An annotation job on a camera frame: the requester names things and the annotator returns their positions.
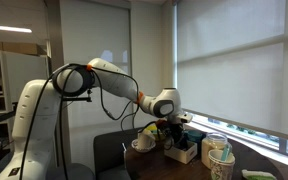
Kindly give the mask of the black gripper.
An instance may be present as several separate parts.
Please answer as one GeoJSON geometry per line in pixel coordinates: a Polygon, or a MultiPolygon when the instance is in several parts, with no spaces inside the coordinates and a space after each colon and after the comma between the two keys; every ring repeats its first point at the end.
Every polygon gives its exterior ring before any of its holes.
{"type": "Polygon", "coordinates": [[[172,139],[174,143],[179,143],[183,138],[183,126],[168,123],[166,125],[166,137],[172,139]]]}

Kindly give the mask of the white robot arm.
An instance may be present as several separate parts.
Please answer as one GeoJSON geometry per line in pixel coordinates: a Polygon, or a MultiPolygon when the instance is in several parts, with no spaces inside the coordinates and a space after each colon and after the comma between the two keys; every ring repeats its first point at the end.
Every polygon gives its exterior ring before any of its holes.
{"type": "Polygon", "coordinates": [[[178,142],[182,127],[191,118],[181,108],[175,88],[165,88],[157,96],[139,90],[137,81],[114,64],[95,58],[88,64],[66,64],[44,80],[31,80],[18,101],[12,138],[14,153],[0,173],[0,180],[45,180],[53,157],[55,136],[62,136],[67,107],[98,88],[126,98],[137,109],[155,117],[154,123],[178,142]]]}

